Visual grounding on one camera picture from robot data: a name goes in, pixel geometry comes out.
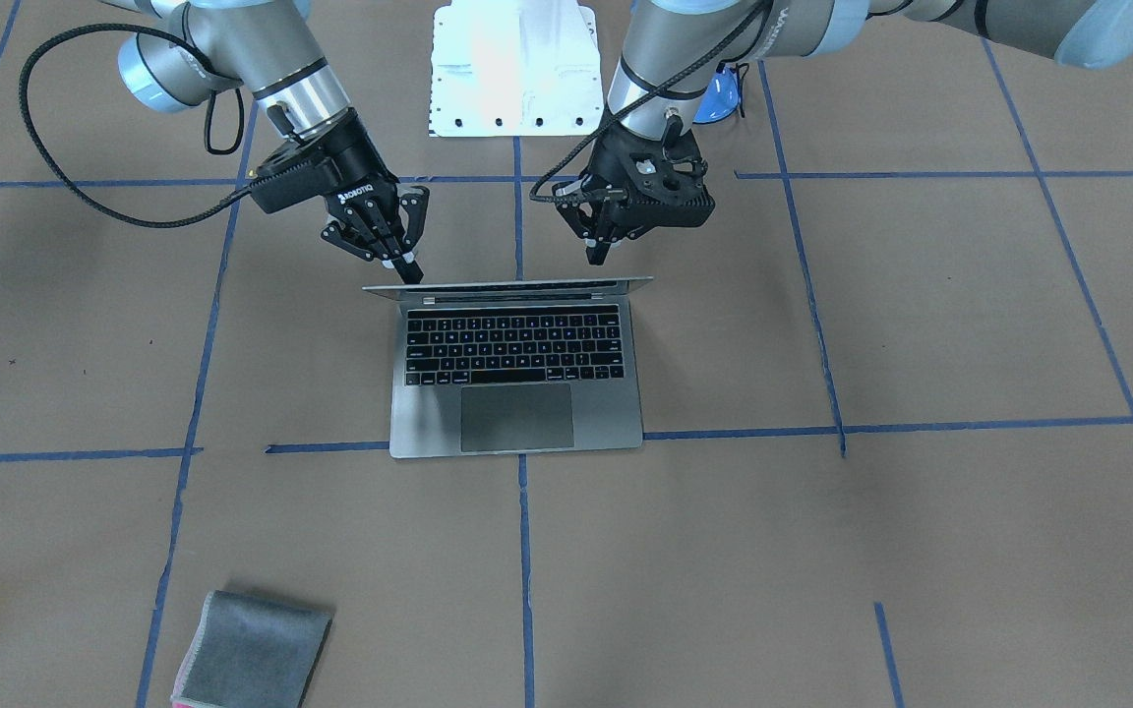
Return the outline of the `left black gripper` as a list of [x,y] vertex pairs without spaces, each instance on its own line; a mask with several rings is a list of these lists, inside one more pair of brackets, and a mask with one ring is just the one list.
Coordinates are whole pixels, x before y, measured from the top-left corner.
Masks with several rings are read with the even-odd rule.
[[629,234],[613,220],[615,207],[627,198],[627,191],[620,185],[624,174],[617,167],[616,157],[616,142],[623,134],[638,136],[627,130],[624,125],[608,126],[595,140],[593,156],[576,180],[579,194],[555,196],[557,215],[583,242],[586,261],[593,266],[604,264],[613,244],[646,233]]

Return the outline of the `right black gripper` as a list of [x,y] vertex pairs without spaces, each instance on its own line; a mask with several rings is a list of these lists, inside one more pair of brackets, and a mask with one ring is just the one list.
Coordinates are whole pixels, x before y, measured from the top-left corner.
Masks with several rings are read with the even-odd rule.
[[[353,108],[338,113],[312,135],[306,155],[329,165],[327,186],[321,196],[332,220],[321,230],[321,238],[361,261],[395,270],[404,285],[418,285],[424,274],[415,262],[415,248],[421,245],[426,228],[429,190],[397,185]],[[399,225],[397,241],[363,230]]]

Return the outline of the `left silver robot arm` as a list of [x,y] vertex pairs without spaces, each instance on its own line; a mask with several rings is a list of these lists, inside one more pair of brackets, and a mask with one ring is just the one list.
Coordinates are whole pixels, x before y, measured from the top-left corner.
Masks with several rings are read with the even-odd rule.
[[840,52],[868,20],[937,23],[1058,66],[1105,69],[1133,54],[1133,1],[638,1],[593,156],[548,203],[591,265],[661,227],[700,227],[715,207],[691,126],[725,63]]

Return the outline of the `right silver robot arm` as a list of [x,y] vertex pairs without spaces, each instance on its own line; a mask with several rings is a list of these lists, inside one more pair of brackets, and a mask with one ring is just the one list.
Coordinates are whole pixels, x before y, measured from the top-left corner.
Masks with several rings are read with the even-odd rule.
[[283,143],[249,188],[265,213],[327,203],[325,241],[421,282],[414,247],[429,193],[399,184],[374,147],[306,19],[306,1],[126,1],[167,37],[136,35],[118,54],[122,82],[145,106],[179,112],[235,87],[252,91]]

